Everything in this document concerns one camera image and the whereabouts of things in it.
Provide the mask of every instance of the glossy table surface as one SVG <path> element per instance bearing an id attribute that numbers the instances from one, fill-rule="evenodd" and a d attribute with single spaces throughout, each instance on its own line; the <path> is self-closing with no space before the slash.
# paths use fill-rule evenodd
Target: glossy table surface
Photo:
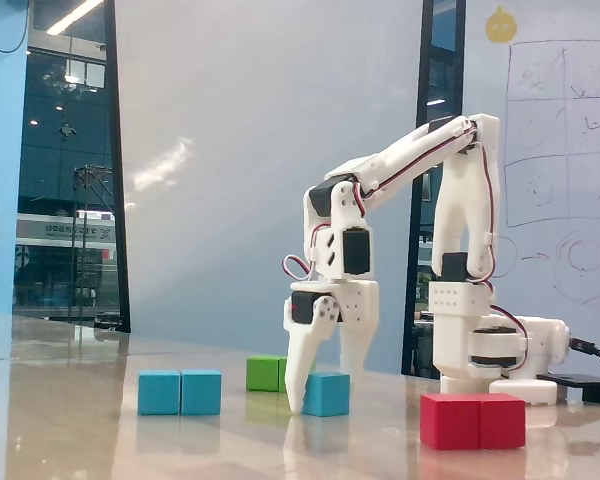
<path id="1" fill-rule="evenodd" d="M 529 409 L 524 449 L 435 452 L 437 382 L 367 373 L 349 416 L 292 418 L 245 392 L 248 354 L 0 316 L 0 479 L 600 479 L 600 406 Z M 189 368 L 223 372 L 220 416 L 136 415 L 139 370 Z"/>

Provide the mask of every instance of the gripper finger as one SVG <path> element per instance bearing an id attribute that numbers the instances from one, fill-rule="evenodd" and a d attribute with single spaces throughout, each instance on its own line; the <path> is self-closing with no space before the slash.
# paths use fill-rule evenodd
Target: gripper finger
<path id="1" fill-rule="evenodd" d="M 291 319 L 290 301 L 285 303 L 285 329 L 289 332 L 289 352 L 285 385 L 291 412 L 302 412 L 304 391 L 311 365 L 322 341 L 333 334 L 340 310 L 333 297 L 319 297 L 313 305 L 311 324 L 295 323 Z"/>
<path id="2" fill-rule="evenodd" d="M 368 322 L 367 328 L 340 329 L 340 371 L 351 377 L 351 383 L 360 382 L 377 323 Z"/>

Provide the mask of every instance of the blue cube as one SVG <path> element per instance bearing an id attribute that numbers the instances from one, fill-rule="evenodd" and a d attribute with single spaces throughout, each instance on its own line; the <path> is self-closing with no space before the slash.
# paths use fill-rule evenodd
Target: blue cube
<path id="1" fill-rule="evenodd" d="M 219 415 L 222 374 L 217 370 L 182 372 L 182 415 Z"/>
<path id="2" fill-rule="evenodd" d="M 349 375 L 311 372 L 302 413 L 316 417 L 348 415 L 350 391 Z"/>
<path id="3" fill-rule="evenodd" d="M 138 377 L 138 415 L 178 415 L 180 372 L 147 370 Z"/>

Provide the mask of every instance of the red block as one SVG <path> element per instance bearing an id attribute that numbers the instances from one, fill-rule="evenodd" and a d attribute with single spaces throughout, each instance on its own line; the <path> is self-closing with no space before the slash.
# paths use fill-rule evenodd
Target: red block
<path id="1" fill-rule="evenodd" d="M 420 441 L 436 450 L 523 447 L 525 403 L 503 393 L 422 395 Z"/>
<path id="2" fill-rule="evenodd" d="M 475 395 L 422 395 L 420 441 L 436 450 L 478 450 L 480 410 Z"/>
<path id="3" fill-rule="evenodd" d="M 523 400 L 504 393 L 484 395 L 480 414 L 480 448 L 524 447 L 526 433 Z"/>

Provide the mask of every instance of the signboard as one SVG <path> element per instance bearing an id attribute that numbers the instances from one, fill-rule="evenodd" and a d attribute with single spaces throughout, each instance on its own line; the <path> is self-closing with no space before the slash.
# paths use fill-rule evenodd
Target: signboard
<path id="1" fill-rule="evenodd" d="M 84 219 L 78 219 L 75 227 L 76 245 L 82 246 Z M 19 214 L 16 227 L 18 245 L 46 245 L 71 247 L 73 218 L 47 215 Z M 87 219 L 87 248 L 115 248 L 115 221 Z"/>

